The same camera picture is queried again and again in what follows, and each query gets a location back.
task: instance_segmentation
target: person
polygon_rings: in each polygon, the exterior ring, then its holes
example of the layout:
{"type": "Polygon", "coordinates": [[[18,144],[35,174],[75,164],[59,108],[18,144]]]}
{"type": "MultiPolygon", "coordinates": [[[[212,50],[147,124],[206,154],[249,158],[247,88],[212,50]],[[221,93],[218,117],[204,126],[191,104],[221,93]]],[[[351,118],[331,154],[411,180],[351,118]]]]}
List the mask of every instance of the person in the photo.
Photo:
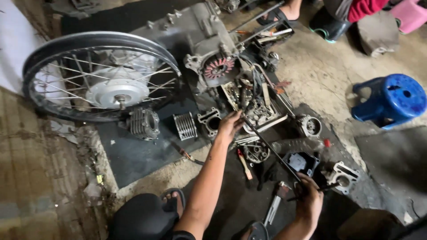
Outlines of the person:
{"type": "MultiPolygon", "coordinates": [[[[287,19],[293,25],[299,18],[301,3],[302,0],[290,0],[257,21],[261,25],[267,25],[278,19],[287,19]]],[[[351,23],[380,11],[387,3],[388,0],[323,0],[329,15],[351,23]]]]}
{"type": "MultiPolygon", "coordinates": [[[[221,120],[188,202],[180,189],[167,190],[160,198],[150,193],[137,195],[115,213],[108,239],[201,240],[218,201],[228,146],[244,125],[241,114],[241,110],[234,111],[221,120]]],[[[317,191],[313,179],[298,176],[308,194],[297,201],[295,220],[277,234],[276,240],[308,240],[316,229],[323,193],[317,191]]],[[[247,240],[251,231],[242,239],[247,240]]]]}

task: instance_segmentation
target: plastic stool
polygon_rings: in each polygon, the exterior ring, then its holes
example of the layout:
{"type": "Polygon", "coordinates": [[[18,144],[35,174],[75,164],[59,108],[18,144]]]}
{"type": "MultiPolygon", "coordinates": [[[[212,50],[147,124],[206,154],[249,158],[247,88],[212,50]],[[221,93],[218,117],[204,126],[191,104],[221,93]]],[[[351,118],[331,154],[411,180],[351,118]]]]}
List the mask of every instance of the plastic stool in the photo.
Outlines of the plastic stool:
{"type": "Polygon", "coordinates": [[[379,77],[353,86],[353,93],[370,88],[367,101],[351,109],[353,118],[372,120],[383,129],[410,121],[427,108],[426,93],[413,78],[404,74],[379,77]]]}
{"type": "Polygon", "coordinates": [[[328,43],[335,43],[341,35],[343,35],[352,25],[348,21],[340,21],[332,17],[326,8],[323,6],[313,17],[308,24],[308,28],[312,32],[323,32],[323,38],[328,43]]]}
{"type": "Polygon", "coordinates": [[[427,22],[427,9],[417,5],[418,2],[419,0],[403,0],[390,10],[400,23],[401,33],[410,33],[427,22]]]}

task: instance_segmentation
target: red cloth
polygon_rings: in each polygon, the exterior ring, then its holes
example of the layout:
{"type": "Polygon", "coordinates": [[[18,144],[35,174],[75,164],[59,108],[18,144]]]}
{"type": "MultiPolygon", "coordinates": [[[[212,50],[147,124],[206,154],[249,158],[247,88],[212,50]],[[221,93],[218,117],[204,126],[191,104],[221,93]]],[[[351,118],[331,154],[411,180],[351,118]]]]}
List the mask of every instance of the red cloth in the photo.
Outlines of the red cloth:
{"type": "Polygon", "coordinates": [[[355,23],[365,17],[372,15],[386,5],[388,0],[353,0],[348,11],[347,20],[355,23]]]}

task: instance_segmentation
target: plastic bottle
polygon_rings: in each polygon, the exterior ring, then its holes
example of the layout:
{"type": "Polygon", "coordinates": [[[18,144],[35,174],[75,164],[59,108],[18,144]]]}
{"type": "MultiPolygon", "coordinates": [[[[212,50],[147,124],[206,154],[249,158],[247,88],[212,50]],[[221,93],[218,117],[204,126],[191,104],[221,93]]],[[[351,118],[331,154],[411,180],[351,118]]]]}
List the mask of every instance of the plastic bottle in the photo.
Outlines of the plastic bottle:
{"type": "Polygon", "coordinates": [[[325,147],[330,146],[330,141],[329,139],[320,138],[285,139],[273,142],[271,146],[278,154],[321,152],[325,147]]]}

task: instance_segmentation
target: red cap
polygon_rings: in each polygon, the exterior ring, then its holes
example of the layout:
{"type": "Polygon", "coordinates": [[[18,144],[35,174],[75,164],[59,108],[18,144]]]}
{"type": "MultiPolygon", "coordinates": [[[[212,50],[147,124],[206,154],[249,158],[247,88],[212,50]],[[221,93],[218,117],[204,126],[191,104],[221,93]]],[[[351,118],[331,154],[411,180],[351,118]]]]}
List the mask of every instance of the red cap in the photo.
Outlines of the red cap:
{"type": "Polygon", "coordinates": [[[325,147],[330,147],[330,141],[328,138],[323,139],[323,144],[325,145],[325,147]]]}

